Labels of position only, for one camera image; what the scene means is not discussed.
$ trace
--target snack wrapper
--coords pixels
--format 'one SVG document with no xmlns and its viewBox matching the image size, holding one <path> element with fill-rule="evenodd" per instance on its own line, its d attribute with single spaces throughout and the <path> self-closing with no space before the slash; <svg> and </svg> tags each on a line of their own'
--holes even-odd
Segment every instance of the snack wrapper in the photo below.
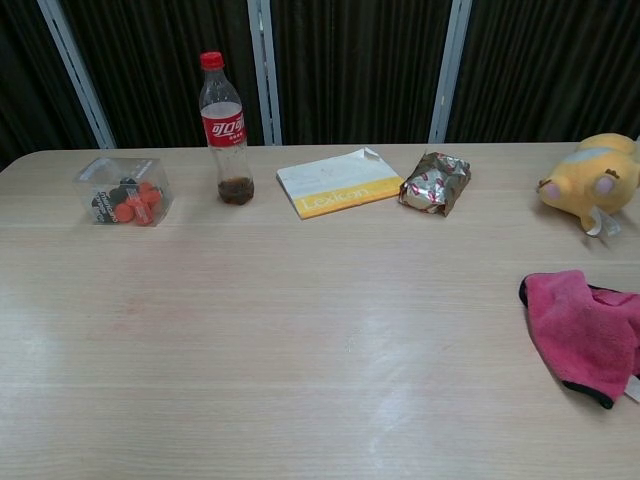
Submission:
<svg viewBox="0 0 640 480">
<path fill-rule="evenodd" d="M 404 205 L 445 217 L 471 179 L 468 162 L 444 153 L 425 153 L 400 187 Z"/>
</svg>

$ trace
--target plastic container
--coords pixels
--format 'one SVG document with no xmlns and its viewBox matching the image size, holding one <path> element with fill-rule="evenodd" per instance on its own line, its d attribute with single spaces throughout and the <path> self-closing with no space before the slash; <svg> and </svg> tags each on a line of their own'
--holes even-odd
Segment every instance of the plastic container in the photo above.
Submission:
<svg viewBox="0 0 640 480">
<path fill-rule="evenodd" d="M 100 157 L 73 179 L 80 201 L 94 223 L 155 226 L 173 196 L 155 158 Z"/>
</svg>

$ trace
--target metal frame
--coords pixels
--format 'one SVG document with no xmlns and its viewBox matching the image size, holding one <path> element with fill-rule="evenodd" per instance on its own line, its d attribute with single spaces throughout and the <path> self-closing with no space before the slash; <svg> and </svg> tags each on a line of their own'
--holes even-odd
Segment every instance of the metal frame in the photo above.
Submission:
<svg viewBox="0 0 640 480">
<path fill-rule="evenodd" d="M 265 145 L 282 145 L 270 0 L 247 0 Z"/>
<path fill-rule="evenodd" d="M 271 0 L 261 0 L 264 52 L 267 61 L 267 85 L 269 85 L 269 105 L 271 106 L 271 126 L 273 143 L 282 145 L 280 128 L 280 103 L 278 100 L 278 76 L 276 73 L 276 55 L 273 49 L 273 29 L 271 28 Z"/>
<path fill-rule="evenodd" d="M 447 39 L 444 44 L 440 77 L 438 78 L 438 89 L 433 104 L 429 143 L 444 143 L 447 135 L 447 125 L 449 124 L 453 95 L 458 80 L 464 39 L 467 34 L 469 16 L 471 15 L 471 3 L 472 0 L 453 0 L 451 4 Z"/>
<path fill-rule="evenodd" d="M 269 111 L 269 86 L 267 85 L 264 44 L 262 42 L 260 2 L 258 0 L 247 0 L 247 8 L 249 10 L 249 28 L 251 30 L 251 44 L 253 46 L 253 63 L 256 67 L 256 80 L 258 82 L 262 136 L 264 137 L 265 145 L 273 145 L 273 128 L 271 125 L 271 112 Z"/>
<path fill-rule="evenodd" d="M 67 19 L 60 8 L 60 3 L 58 0 L 38 0 L 38 6 L 47 22 L 98 146 L 116 148 L 111 128 L 73 39 Z"/>
</svg>

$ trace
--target plush toy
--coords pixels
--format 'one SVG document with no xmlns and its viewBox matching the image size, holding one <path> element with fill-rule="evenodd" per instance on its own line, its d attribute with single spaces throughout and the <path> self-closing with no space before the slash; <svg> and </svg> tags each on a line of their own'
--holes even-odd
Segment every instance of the plush toy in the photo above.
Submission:
<svg viewBox="0 0 640 480">
<path fill-rule="evenodd" d="M 589 137 L 538 183 L 544 203 L 580 218 L 587 235 L 620 230 L 609 215 L 631 199 L 640 186 L 640 163 L 633 140 L 616 133 Z"/>
</svg>

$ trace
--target curtain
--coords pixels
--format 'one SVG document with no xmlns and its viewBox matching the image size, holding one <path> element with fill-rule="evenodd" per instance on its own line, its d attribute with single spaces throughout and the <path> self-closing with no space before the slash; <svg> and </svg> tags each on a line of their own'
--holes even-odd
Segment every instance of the curtain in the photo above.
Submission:
<svg viewBox="0 0 640 480">
<path fill-rule="evenodd" d="M 426 142 L 451 0 L 272 0 L 283 141 Z"/>
<path fill-rule="evenodd" d="M 95 148 L 36 0 L 0 0 L 0 170 L 27 153 Z"/>
<path fill-rule="evenodd" d="M 447 141 L 640 133 L 640 3 L 474 0 Z"/>
<path fill-rule="evenodd" d="M 262 144 L 247 2 L 60 0 L 118 147 L 205 146 L 199 55 L 220 50 Z"/>
</svg>

